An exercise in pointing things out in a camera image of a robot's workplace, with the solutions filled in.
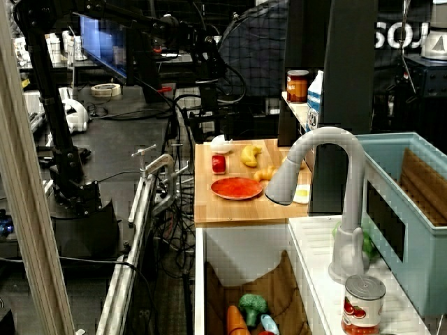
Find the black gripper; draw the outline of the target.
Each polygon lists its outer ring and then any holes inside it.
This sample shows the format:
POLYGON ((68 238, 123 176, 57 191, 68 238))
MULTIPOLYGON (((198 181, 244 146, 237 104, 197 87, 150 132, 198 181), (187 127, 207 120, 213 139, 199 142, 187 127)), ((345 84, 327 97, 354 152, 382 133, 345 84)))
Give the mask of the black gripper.
POLYGON ((221 58, 217 43, 212 36, 202 37, 198 40, 194 50, 194 63, 196 66, 196 82, 200 83, 201 111, 203 113, 208 111, 210 95, 210 111, 215 113, 219 109, 216 84, 210 85, 210 93, 208 93, 209 87, 203 83, 216 82, 224 77, 227 65, 221 58))

